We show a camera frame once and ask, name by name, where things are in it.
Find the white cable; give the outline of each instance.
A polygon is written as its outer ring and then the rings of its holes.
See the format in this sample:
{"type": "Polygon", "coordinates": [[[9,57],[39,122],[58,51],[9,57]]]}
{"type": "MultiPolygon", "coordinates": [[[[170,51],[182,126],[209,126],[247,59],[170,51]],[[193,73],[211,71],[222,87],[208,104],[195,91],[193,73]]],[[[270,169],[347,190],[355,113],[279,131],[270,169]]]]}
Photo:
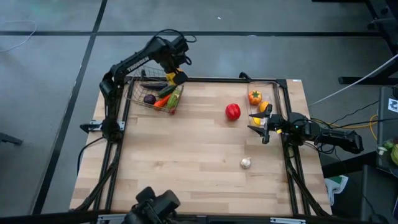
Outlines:
{"type": "Polygon", "coordinates": [[[7,52],[7,51],[9,51],[9,50],[12,50],[12,49],[15,49],[15,48],[21,46],[22,44],[26,43],[26,42],[30,39],[30,37],[32,37],[32,35],[33,35],[33,34],[36,32],[36,30],[37,30],[37,24],[36,24],[35,21],[6,21],[6,22],[0,22],[0,24],[7,24],[7,23],[11,23],[11,22],[31,22],[31,23],[33,23],[33,24],[35,25],[35,29],[34,29],[33,32],[26,38],[26,40],[24,40],[22,43],[17,44],[17,45],[15,45],[15,46],[13,46],[13,47],[10,47],[9,49],[6,49],[6,50],[0,50],[0,52],[7,52]]]}
{"type": "Polygon", "coordinates": [[[377,73],[378,71],[380,71],[383,67],[385,67],[388,63],[392,62],[392,61],[393,61],[395,58],[397,58],[397,57],[398,57],[398,54],[395,55],[395,56],[393,56],[393,57],[392,57],[390,60],[388,60],[386,63],[382,64],[380,67],[378,67],[377,69],[375,69],[375,71],[369,73],[368,75],[366,75],[365,77],[361,78],[360,80],[354,82],[353,84],[351,84],[351,85],[349,85],[349,86],[346,86],[346,87],[342,88],[341,90],[338,90],[338,91],[335,92],[335,93],[332,93],[332,94],[330,94],[330,95],[328,95],[328,96],[326,96],[326,97],[324,97],[324,98],[322,98],[322,99],[320,99],[320,100],[318,100],[318,101],[316,101],[316,102],[310,104],[309,106],[315,105],[315,104],[317,104],[317,103],[319,103],[319,102],[321,102],[321,101],[323,101],[323,100],[325,100],[325,99],[327,99],[327,98],[329,98],[329,97],[331,97],[331,96],[334,96],[334,95],[336,95],[337,93],[339,93],[339,92],[341,92],[341,91],[344,91],[344,90],[348,89],[349,87],[351,87],[351,86],[353,86],[353,85],[359,83],[360,81],[364,80],[365,78],[367,78],[367,77],[369,77],[369,76],[371,76],[371,75],[377,73]]]}

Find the carrot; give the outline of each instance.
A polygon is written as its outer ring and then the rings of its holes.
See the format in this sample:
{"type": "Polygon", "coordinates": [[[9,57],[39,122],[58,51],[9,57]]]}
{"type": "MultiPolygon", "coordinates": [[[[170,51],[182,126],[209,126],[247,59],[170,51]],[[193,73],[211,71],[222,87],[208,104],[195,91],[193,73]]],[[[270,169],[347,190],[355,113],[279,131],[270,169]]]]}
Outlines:
{"type": "Polygon", "coordinates": [[[162,107],[164,107],[166,105],[166,103],[168,102],[168,100],[170,99],[170,96],[172,96],[172,94],[169,94],[169,95],[165,96],[164,98],[156,101],[156,103],[154,104],[155,110],[160,110],[162,107]]]}

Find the wire basket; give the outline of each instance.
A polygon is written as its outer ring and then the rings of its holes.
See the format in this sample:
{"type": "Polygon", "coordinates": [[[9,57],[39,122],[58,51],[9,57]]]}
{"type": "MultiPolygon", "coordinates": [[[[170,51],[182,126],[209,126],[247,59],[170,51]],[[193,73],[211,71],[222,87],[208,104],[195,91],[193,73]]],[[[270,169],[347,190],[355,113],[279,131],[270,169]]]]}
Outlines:
{"type": "MultiPolygon", "coordinates": [[[[132,76],[132,82],[130,83],[130,85],[133,85],[132,96],[131,96],[130,100],[133,101],[135,104],[138,104],[141,106],[146,106],[146,107],[152,108],[154,110],[174,114],[175,109],[177,108],[181,97],[177,98],[177,103],[175,104],[175,107],[171,108],[171,109],[159,108],[159,107],[156,107],[154,105],[144,102],[144,97],[149,94],[154,95],[156,97],[156,101],[158,101],[160,99],[158,96],[159,91],[144,88],[141,86],[141,84],[143,84],[143,83],[150,84],[150,83],[158,83],[158,82],[168,82],[166,80],[166,74],[164,71],[162,71],[160,69],[156,69],[156,68],[150,68],[147,66],[143,66],[143,67],[137,69],[134,72],[134,74],[132,76]]],[[[180,90],[180,96],[181,96],[182,91],[184,90],[184,85],[179,85],[176,88],[176,90],[180,90]]]]}

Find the wooden tabletop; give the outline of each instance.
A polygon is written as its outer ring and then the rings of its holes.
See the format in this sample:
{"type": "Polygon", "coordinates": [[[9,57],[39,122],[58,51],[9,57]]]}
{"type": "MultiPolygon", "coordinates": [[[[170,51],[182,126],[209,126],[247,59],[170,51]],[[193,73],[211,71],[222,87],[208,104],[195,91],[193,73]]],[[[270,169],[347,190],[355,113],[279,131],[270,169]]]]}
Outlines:
{"type": "MultiPolygon", "coordinates": [[[[287,80],[287,84],[292,111],[309,117],[301,81],[287,80]]],[[[246,127],[252,123],[248,114],[257,111],[248,103],[248,90],[261,91],[265,100],[275,104],[270,84],[193,82],[185,83],[175,115],[132,102],[112,212],[127,213],[136,203],[135,196],[151,186],[156,194],[173,190],[181,201],[178,213],[291,215],[280,136],[270,133],[269,144],[263,145],[261,138],[246,127]],[[237,121],[225,118],[230,103],[241,108],[237,121]],[[239,165],[245,157],[252,158],[248,170],[239,165]]],[[[282,90],[280,98],[285,111],[282,90]]],[[[103,118],[104,100],[100,94],[93,119],[103,118]]],[[[90,133],[87,142],[100,136],[100,132],[90,133]]],[[[79,206],[97,184],[105,147],[106,141],[101,141],[86,149],[70,208],[79,206]]],[[[309,191],[331,213],[318,152],[304,145],[300,153],[309,191]]],[[[104,189],[100,208],[104,208],[108,186],[104,189]]],[[[303,213],[297,186],[296,195],[303,213]]]]}

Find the concrete floor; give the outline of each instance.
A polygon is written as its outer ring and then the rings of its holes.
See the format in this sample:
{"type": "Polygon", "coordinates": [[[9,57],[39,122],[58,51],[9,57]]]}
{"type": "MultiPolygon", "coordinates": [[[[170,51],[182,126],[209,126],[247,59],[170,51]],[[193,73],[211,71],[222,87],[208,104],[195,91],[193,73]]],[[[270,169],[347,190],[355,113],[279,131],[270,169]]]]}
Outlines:
{"type": "MultiPolygon", "coordinates": [[[[0,21],[34,20],[40,31],[93,30],[101,1],[1,1],[0,21]]],[[[265,31],[366,32],[371,20],[364,4],[267,1],[110,1],[101,31],[265,31]]],[[[24,24],[0,24],[0,31],[31,30],[24,24]]],[[[25,37],[0,35],[0,49],[25,37]]],[[[0,132],[24,139],[21,146],[0,144],[0,216],[30,213],[49,161],[88,43],[88,36],[33,36],[26,44],[0,53],[0,132]]],[[[87,135],[79,124],[92,118],[98,83],[110,66],[143,48],[149,36],[97,37],[76,101],[44,213],[68,210],[76,181],[77,155],[87,135]]],[[[342,88],[337,78],[362,77],[391,57],[379,37],[198,36],[190,44],[191,76],[301,79],[309,103],[342,88]]],[[[311,117],[333,121],[378,99],[379,86],[354,86],[310,107],[311,117]]],[[[363,121],[377,106],[343,123],[363,121]]],[[[376,142],[368,129],[358,131],[366,151],[376,142]]],[[[353,155],[339,151],[341,158],[353,155]]]]}

